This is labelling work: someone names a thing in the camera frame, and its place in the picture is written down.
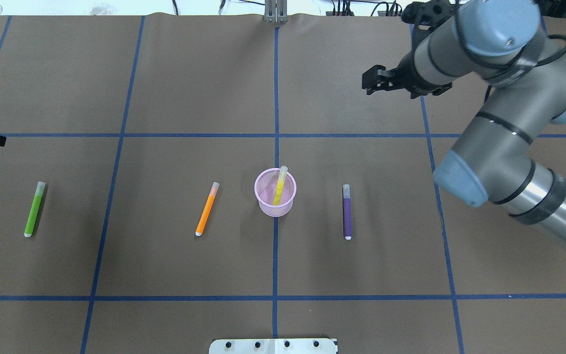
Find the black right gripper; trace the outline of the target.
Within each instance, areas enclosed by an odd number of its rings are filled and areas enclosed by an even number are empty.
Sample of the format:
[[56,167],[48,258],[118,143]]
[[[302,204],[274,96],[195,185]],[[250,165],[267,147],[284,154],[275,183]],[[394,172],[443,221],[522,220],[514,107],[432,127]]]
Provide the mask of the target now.
[[453,88],[453,78],[434,65],[427,50],[415,50],[406,54],[393,69],[374,65],[362,74],[362,89],[371,95],[379,91],[404,89],[410,98],[432,94],[439,96]]

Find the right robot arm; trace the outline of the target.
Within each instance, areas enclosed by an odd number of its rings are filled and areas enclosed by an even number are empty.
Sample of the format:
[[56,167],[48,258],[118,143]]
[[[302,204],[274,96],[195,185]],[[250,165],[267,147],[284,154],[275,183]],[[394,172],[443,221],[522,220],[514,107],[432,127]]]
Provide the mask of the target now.
[[501,206],[566,249],[566,179],[526,154],[548,124],[566,124],[566,35],[546,34],[536,0],[412,2],[412,50],[391,70],[375,65],[362,88],[405,89],[415,99],[469,73],[492,89],[436,166],[433,179],[465,204]]

